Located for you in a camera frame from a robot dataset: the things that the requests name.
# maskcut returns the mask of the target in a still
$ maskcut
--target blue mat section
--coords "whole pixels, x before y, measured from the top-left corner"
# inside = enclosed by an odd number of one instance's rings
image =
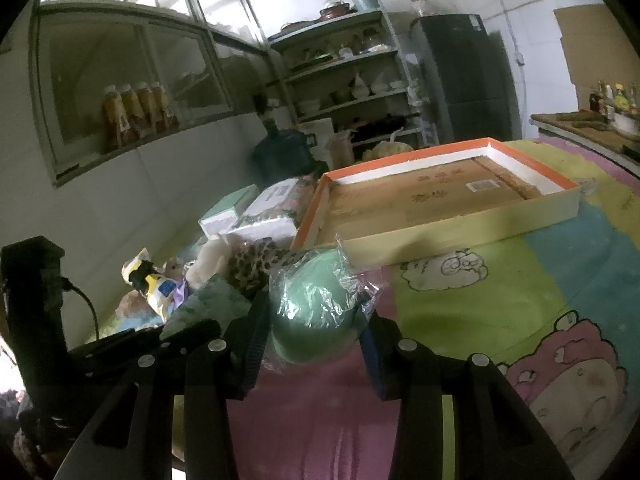
[[[149,314],[148,316],[124,317],[120,322],[120,325],[118,326],[116,332],[122,332],[123,330],[128,330],[129,328],[139,328],[146,323],[162,323],[162,318],[155,312]]]
[[[640,384],[640,251],[596,206],[576,218],[525,235],[581,319],[616,348],[630,384]]]

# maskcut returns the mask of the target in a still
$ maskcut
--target cardboard panel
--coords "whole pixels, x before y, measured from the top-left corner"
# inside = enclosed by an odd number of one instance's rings
[[[433,168],[334,185],[318,244],[427,224],[540,196],[481,156]]]
[[[554,12],[581,109],[589,108],[589,94],[599,80],[612,85],[640,83],[640,59],[607,6],[565,7]]]
[[[475,247],[540,229],[578,214],[580,188],[431,224],[345,241],[355,267],[393,265]]]

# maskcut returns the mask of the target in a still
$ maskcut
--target cardboard box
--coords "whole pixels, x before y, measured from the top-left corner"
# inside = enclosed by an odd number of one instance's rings
[[[226,234],[257,196],[258,187],[251,184],[220,199],[198,220],[202,232],[209,240],[218,234]]]
[[[344,240],[358,267],[493,242],[572,218],[580,187],[494,139],[325,173],[293,249]]]
[[[611,11],[604,5],[565,7],[555,11],[562,49],[578,106],[589,109],[598,81],[614,85],[640,83],[640,59]]]

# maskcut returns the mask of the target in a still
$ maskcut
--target green ball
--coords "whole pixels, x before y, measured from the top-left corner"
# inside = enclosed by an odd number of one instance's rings
[[[335,249],[313,256],[284,276],[280,290],[286,291],[286,298],[276,302],[271,320],[274,347],[285,361],[308,363],[357,339],[356,309],[349,308],[349,293],[340,284],[348,277]]]

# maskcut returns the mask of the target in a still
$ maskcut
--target metal screw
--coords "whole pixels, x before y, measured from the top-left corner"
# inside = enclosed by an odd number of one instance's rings
[[[140,368],[149,368],[155,362],[156,358],[151,354],[144,354],[138,359],[138,366]]]
[[[210,352],[222,352],[226,348],[226,341],[224,339],[214,339],[209,341],[207,345]]]
[[[398,348],[404,350],[405,352],[413,352],[416,348],[418,348],[418,343],[413,339],[405,338],[398,341]]]
[[[491,361],[484,354],[473,354],[471,356],[471,362],[476,366],[487,366]]]

